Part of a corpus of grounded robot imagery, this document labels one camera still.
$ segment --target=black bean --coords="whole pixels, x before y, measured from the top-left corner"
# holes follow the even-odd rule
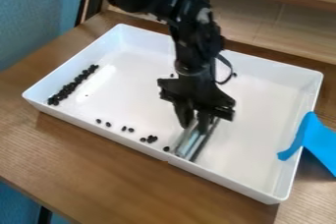
[[[48,105],[52,105],[52,104],[54,104],[54,98],[50,97],[48,98]]]

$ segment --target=blue cloth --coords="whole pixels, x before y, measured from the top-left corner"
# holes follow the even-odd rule
[[[292,145],[279,152],[278,158],[287,160],[301,146],[308,149],[336,177],[336,133],[323,126],[313,112],[306,114]]]

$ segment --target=robotic arm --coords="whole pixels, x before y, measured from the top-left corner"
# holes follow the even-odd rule
[[[108,1],[126,12],[153,14],[169,25],[179,77],[157,82],[161,87],[160,97],[173,103],[183,128],[187,128],[195,116],[202,134],[214,117],[233,120],[235,100],[216,85],[228,82],[233,72],[231,64],[219,55],[225,40],[213,21],[209,0]],[[221,83],[215,79],[216,59],[231,69],[229,77]]]

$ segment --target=small black object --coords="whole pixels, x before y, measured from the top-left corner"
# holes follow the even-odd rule
[[[153,143],[155,141],[157,141],[157,137],[154,137],[152,135],[148,136],[148,138],[147,138],[148,143]]]
[[[54,98],[50,97],[48,98],[48,105],[52,105],[52,104],[54,104]]]

